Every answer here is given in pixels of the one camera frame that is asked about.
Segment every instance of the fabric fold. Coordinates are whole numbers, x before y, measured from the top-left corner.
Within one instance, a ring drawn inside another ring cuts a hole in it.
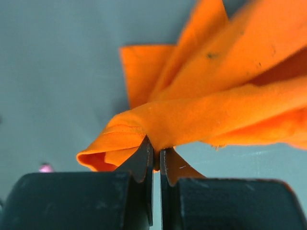
[[[287,143],[307,149],[307,4],[252,1],[229,21],[200,0],[176,46],[120,49],[131,109],[77,155],[108,171],[147,135],[156,151]]]

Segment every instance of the gray surface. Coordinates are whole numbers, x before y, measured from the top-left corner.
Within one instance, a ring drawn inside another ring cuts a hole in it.
[[[231,15],[243,0],[225,0]],[[0,2],[0,198],[41,162],[85,171],[76,153],[128,108],[118,47],[174,43],[193,0],[2,0]],[[177,149],[210,177],[286,180],[307,208],[305,151],[279,144]],[[160,229],[159,177],[154,223]]]

